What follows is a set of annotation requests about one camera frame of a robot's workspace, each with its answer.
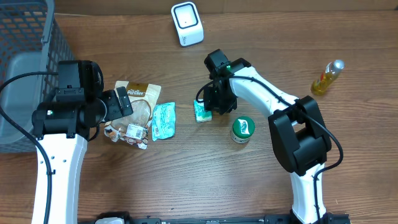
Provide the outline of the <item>teal Kleenex tissue pack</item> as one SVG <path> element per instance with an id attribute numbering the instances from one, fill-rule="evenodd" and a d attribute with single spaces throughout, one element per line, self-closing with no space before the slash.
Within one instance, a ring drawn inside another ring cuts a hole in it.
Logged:
<path id="1" fill-rule="evenodd" d="M 194 100 L 193 108 L 195 113 L 195 120 L 197 123 L 202 123 L 212 120 L 212 112 L 207 111 L 205 109 L 204 103 L 199 103 L 197 100 Z"/>

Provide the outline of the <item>beige brown snack packet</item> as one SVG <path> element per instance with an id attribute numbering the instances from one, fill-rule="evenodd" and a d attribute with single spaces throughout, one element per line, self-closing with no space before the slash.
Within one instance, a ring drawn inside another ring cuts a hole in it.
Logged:
<path id="1" fill-rule="evenodd" d="M 121 140 L 137 146 L 139 149 L 147 149 L 152 114 L 161 92 L 161 86 L 119 80 L 114 89 L 122 86 L 126 88 L 133 114 L 106 122 L 104 134 L 113 142 Z"/>

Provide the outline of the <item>green lid jar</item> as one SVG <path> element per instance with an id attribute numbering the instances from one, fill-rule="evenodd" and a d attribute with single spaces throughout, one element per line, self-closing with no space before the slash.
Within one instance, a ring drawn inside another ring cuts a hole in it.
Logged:
<path id="1" fill-rule="evenodd" d="M 254 121 L 248 116 L 240 116 L 234 120 L 230 135 L 231 139 L 239 144 L 247 143 L 254 134 Z"/>

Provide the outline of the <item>teal snack packet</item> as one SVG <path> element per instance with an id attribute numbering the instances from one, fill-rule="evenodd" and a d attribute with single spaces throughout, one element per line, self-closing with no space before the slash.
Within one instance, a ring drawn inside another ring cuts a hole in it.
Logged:
<path id="1" fill-rule="evenodd" d="M 175 135 L 175 102 L 155 106 L 152 118 L 152 140 L 168 139 Z"/>

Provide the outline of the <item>silver capped amber bottle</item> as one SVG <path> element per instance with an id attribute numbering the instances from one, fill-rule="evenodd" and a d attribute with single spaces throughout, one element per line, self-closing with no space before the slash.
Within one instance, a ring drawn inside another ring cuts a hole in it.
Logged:
<path id="1" fill-rule="evenodd" d="M 311 92 L 314 95 L 324 95 L 329 86 L 339 77 L 344 68 L 345 63 L 342 60 L 334 60 L 330 62 L 320 77 L 312 83 Z"/>

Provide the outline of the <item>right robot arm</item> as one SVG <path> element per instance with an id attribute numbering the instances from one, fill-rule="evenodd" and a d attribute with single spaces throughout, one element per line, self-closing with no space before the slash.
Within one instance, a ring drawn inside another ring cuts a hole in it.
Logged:
<path id="1" fill-rule="evenodd" d="M 233 62 L 220 50 L 204 60 L 211 82 L 202 89 L 204 107 L 229 113 L 242 98 L 268 120 L 274 154 L 290 173 L 294 202 L 292 213 L 300 223 L 328 223 L 322 201 L 322 169 L 331 149 L 330 136 L 310 96 L 297 98 L 263 79 L 245 59 Z"/>

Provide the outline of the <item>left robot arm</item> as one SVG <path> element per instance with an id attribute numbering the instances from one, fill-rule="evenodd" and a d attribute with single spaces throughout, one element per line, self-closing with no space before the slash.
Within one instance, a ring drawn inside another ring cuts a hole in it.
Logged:
<path id="1" fill-rule="evenodd" d="M 133 113 L 127 90 L 104 90 L 98 64 L 89 60 L 58 63 L 55 99 L 32 114 L 33 134 L 42 152 L 32 223 L 76 223 L 83 158 L 90 129 Z"/>

